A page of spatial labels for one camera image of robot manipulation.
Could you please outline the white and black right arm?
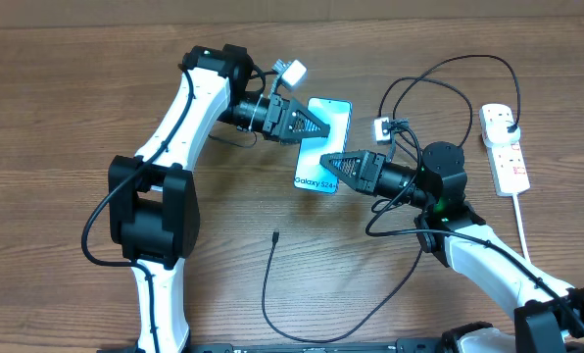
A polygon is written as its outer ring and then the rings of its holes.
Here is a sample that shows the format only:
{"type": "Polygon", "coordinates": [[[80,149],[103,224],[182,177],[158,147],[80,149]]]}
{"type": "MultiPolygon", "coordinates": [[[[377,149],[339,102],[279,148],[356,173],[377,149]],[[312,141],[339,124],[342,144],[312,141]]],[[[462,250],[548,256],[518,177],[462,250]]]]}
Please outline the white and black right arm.
{"type": "Polygon", "coordinates": [[[355,191],[420,209],[412,233],[422,251],[467,277],[512,319],[445,331],[439,352],[584,352],[584,287],[552,277],[508,247],[465,199],[464,154],[449,142],[419,151],[410,169],[367,150],[329,153],[320,164],[355,191]]]}

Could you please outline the blue Galaxy smartphone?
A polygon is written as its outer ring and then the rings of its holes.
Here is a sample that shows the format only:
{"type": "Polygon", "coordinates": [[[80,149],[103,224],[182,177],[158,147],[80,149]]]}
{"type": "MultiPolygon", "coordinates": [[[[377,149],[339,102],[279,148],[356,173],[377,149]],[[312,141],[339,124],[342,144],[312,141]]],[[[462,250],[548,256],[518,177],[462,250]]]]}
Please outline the blue Galaxy smartphone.
{"type": "Polygon", "coordinates": [[[299,189],[334,194],[338,190],[339,179],[320,164],[320,157],[344,151],[352,103],[312,97],[308,102],[308,108],[311,113],[329,125],[330,133],[327,137],[308,138],[301,142],[293,185],[299,189]]]}

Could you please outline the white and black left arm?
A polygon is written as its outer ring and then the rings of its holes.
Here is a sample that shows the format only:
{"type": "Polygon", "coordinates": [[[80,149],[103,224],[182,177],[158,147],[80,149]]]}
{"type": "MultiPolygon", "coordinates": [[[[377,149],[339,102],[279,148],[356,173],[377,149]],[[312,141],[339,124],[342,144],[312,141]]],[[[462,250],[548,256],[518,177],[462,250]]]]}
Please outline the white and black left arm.
{"type": "Polygon", "coordinates": [[[82,230],[81,250],[97,266],[129,268],[137,284],[140,334],[132,352],[182,352],[190,328],[184,313],[184,265],[200,228],[193,172],[214,124],[281,144],[326,138],[331,127],[294,98],[306,76],[299,61],[277,61],[272,88],[248,90],[267,78],[244,47],[195,46],[179,64],[181,81],[169,110],[149,140],[131,157],[116,156],[108,169],[108,193],[82,230]],[[107,263],[92,255],[88,236],[103,210],[122,259],[107,263]]]}

